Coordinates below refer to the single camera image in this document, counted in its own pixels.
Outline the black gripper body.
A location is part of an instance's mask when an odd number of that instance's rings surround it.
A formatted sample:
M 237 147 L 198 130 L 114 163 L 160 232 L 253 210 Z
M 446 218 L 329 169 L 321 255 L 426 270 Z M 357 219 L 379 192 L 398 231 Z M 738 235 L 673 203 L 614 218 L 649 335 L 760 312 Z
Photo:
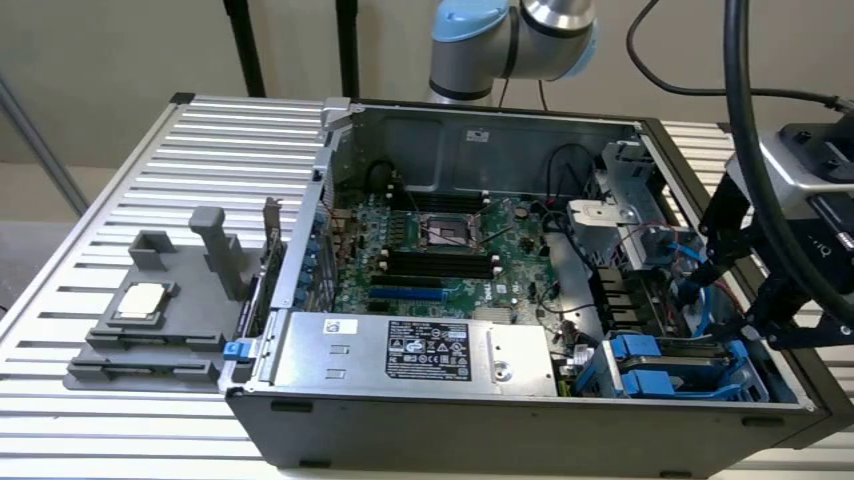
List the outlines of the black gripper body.
M 808 254 L 824 274 L 853 273 L 853 196 L 826 192 L 808 197 L 816 214 L 808 228 Z

